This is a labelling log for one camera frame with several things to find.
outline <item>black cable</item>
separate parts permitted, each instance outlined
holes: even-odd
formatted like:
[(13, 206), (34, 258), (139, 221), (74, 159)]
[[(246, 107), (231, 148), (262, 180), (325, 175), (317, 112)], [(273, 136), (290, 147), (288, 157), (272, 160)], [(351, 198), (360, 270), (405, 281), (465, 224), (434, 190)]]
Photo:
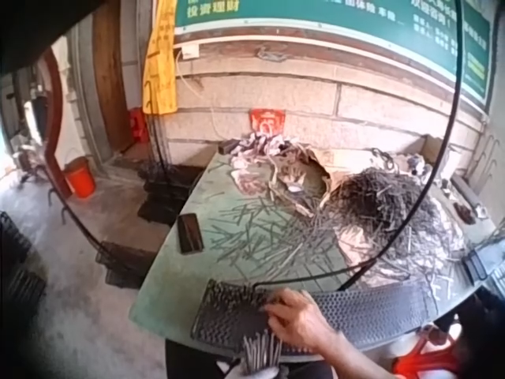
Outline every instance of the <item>black cable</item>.
[(337, 271), (332, 271), (332, 272), (325, 272), (324, 274), (319, 274), (319, 275), (312, 275), (312, 276), (304, 276), (302, 278), (294, 278), (294, 279), (282, 279), (282, 280), (270, 280), (270, 281), (265, 281), (265, 282), (257, 282), (252, 285), (252, 288), (258, 288), (259, 286), (274, 286), (278, 284), (290, 284), (290, 283), (300, 283), (300, 282), (308, 282), (310, 280), (319, 280), (319, 279), (325, 279), (328, 278), (329, 276), (335, 276), (339, 274), (345, 274), (346, 272), (353, 271), (357, 268), (361, 268), (368, 264), (367, 262), (361, 262), (358, 263), (355, 266), (351, 267), (346, 267), (346, 268), (341, 268), (340, 270)]
[(103, 255), (107, 260), (110, 262), (114, 263), (117, 266), (120, 266), (121, 269), (125, 270), (125, 272), (131, 272), (135, 274), (135, 269), (129, 267), (127, 264), (125, 264), (122, 261), (118, 261), (113, 254), (89, 231), (89, 229), (86, 228), (86, 226), (80, 221), (79, 217), (76, 215), (76, 213), (70, 208), (69, 203), (65, 200), (65, 198), (62, 196), (62, 194), (59, 192), (59, 189), (56, 187), (54, 184), (54, 181), (52, 177), (49, 175), (47, 172), (47, 169), (44, 165), (39, 165), (37, 167), (38, 169), (42, 170), (43, 173), (47, 176), (47, 180), (51, 184), (51, 187), (54, 189), (54, 193), (56, 193), (56, 196), (60, 200), (60, 202), (63, 204), (63, 209), (66, 210), (72, 221), (76, 224), (77, 229), (80, 230), (82, 235), (88, 240), (91, 246), (95, 250), (99, 252), (99, 254)]
[(442, 145), (440, 146), (439, 155), (436, 157), (436, 162), (433, 165), (433, 171), (428, 179), (428, 182), (426, 183), (425, 187), (421, 191), (419, 198), (417, 199), (416, 203), (413, 205), (412, 209), (410, 210), (409, 215), (405, 218), (405, 221), (403, 221), (402, 225), (400, 225), (400, 227), (393, 234), (393, 236), (391, 237), (389, 242), (386, 244), (386, 246), (377, 254), (376, 257), (371, 258), (368, 261), (366, 261), (365, 262), (366, 265), (364, 265), (364, 267), (362, 267), (360, 269), (360, 271), (358, 271), (354, 275), (352, 275), (339, 288), (339, 291), (344, 291), (344, 290), (348, 289), (349, 287), (351, 287), (353, 284), (355, 284), (393, 246), (396, 239), (403, 232), (403, 230), (407, 227), (407, 225), (411, 221), (413, 215), (417, 212), (417, 210), (421, 206), (421, 203), (423, 202), (426, 195), (428, 194), (428, 191), (430, 190), (430, 188), (433, 184), (433, 181), (435, 180), (436, 174), (438, 173), (438, 170), (440, 169), (440, 166), (443, 161), (443, 156), (447, 150), (447, 146), (449, 145), (449, 140), (451, 138), (452, 129), (454, 127), (454, 124), (456, 121), (456, 115), (458, 113), (459, 100), (461, 97), (462, 80), (463, 80), (463, 55), (465, 52), (464, 36), (463, 36), (464, 10), (463, 10), (462, 2), (463, 2), (463, 0), (454, 0), (454, 3), (456, 5), (456, 15), (457, 15), (457, 20), (456, 20), (457, 32), (456, 32), (456, 34), (457, 34), (457, 41), (458, 41), (458, 56), (456, 57), (456, 83), (454, 85), (455, 87), (454, 87), (454, 96), (452, 98), (451, 115), (449, 116), (449, 122), (447, 124), (445, 136), (443, 137)]
[(155, 140), (155, 147), (156, 147), (156, 152), (158, 153), (159, 157), (159, 162), (161, 163), (161, 169), (163, 171), (163, 175), (165, 176), (165, 182), (168, 184), (170, 183), (169, 176), (168, 176), (168, 170), (165, 166), (165, 161), (163, 159), (163, 155), (161, 152), (161, 147), (159, 146), (159, 139), (158, 139), (158, 132), (157, 132), (157, 127), (155, 120), (153, 119), (155, 116), (153, 108), (152, 108), (152, 88), (151, 88), (151, 81), (146, 81), (144, 87), (149, 86), (149, 101), (146, 103), (146, 106), (149, 107), (151, 111), (151, 115), (148, 117), (148, 130), (152, 131), (152, 134), (154, 135), (154, 140)]

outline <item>green banner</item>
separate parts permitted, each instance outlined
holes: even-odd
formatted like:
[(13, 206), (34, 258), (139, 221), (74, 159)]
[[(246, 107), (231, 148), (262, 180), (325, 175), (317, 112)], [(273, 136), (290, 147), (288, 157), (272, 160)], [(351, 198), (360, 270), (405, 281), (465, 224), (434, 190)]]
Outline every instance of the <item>green banner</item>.
[[(178, 0), (176, 34), (309, 23), (311, 29), (383, 45), (421, 64), (428, 61), (430, 68), (454, 78), (455, 20), (454, 0)], [(488, 90), (490, 29), (489, 21), (465, 2), (464, 83), (482, 103)]]

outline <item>glove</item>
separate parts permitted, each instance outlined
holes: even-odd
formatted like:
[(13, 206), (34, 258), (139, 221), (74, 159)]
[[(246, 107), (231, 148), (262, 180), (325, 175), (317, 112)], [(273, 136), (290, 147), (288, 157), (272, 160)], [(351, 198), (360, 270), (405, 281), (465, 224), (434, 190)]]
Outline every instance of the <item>glove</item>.
[[(218, 367), (221, 371), (228, 372), (230, 366), (225, 362), (218, 362)], [(268, 369), (262, 370), (260, 372), (254, 373), (253, 375), (244, 375), (242, 365), (236, 365), (230, 372), (226, 375), (225, 379), (274, 379), (279, 375), (278, 367), (270, 367)]]

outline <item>hand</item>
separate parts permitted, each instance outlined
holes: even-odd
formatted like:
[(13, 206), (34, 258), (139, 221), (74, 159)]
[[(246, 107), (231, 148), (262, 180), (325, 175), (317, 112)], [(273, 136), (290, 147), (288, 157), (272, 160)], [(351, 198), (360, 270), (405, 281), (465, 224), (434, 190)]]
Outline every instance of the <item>hand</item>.
[[(224, 373), (230, 369), (230, 366), (224, 362), (218, 362), (218, 367)], [(258, 373), (245, 376), (243, 373), (242, 365), (236, 365), (231, 371), (228, 372), (225, 379), (274, 379), (279, 374), (278, 367), (270, 367)]]
[(277, 291), (272, 298), (280, 303), (267, 304), (268, 324), (282, 341), (320, 354), (335, 330), (327, 323), (316, 302), (307, 291)]

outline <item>table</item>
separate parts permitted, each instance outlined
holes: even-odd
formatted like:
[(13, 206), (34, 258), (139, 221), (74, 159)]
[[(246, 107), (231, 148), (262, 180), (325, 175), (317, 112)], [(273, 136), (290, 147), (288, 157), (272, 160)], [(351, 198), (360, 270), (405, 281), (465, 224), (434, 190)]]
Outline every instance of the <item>table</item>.
[[(271, 204), (268, 204), (264, 195), (262, 199), (258, 196), (242, 195), (230, 177), (232, 169), (228, 164), (229, 161), (229, 156), (215, 155), (213, 157), (181, 211), (182, 214), (197, 214), (204, 240), (204, 252), (189, 256), (181, 255), (178, 231), (174, 226), (163, 243), (129, 315), (130, 319), (139, 326), (162, 338), (200, 351), (224, 356), (230, 356), (230, 352), (199, 343), (192, 340), (190, 336), (190, 330), (208, 281), (214, 279), (244, 283), (247, 280), (259, 280), (269, 273), (271, 266), (265, 265), (258, 270), (256, 269), (258, 261), (240, 256), (223, 258), (226, 251), (219, 243), (223, 239), (230, 241), (233, 238), (240, 240), (249, 238), (253, 240), (253, 245), (259, 243), (257, 248), (261, 249), (266, 246), (266, 242), (258, 242), (258, 238), (270, 238), (270, 230), (268, 228), (265, 230), (265, 225), (271, 223), (282, 225), (290, 219), (289, 213), (284, 210), (269, 208)], [(259, 167), (257, 172), (265, 175), (265, 178), (271, 175), (270, 167)], [(451, 203), (441, 191), (433, 188), (432, 195), (459, 220)], [(239, 220), (244, 205), (248, 205), (245, 211), (247, 217), (243, 215)], [(252, 226), (249, 232), (244, 234), (245, 225), (251, 224), (250, 217), (253, 218)], [(474, 242), (479, 242), (494, 230), (494, 225), (490, 221), (479, 221), (473, 226), (467, 226), (461, 221), (458, 223), (468, 238)], [(287, 270), (288, 272), (280, 274), (277, 279), (315, 275), (330, 267), (332, 270), (346, 267), (342, 254), (336, 248), (327, 252), (327, 258), (324, 261), (327, 263), (326, 267), (319, 262), (317, 264), (308, 262), (303, 268)], [(475, 290), (462, 270), (456, 268), (451, 271), (447, 273), (451, 280), (437, 278), (432, 285), (438, 299), (437, 308), (440, 316), (452, 310)], [(343, 274), (337, 278), (319, 280), (318, 283), (307, 282), (303, 286), (308, 291), (334, 291), (346, 277), (347, 275)], [(291, 287), (302, 288), (301, 284)], [(306, 355), (286, 357), (283, 360), (284, 362), (304, 362), (314, 359), (318, 357)]]

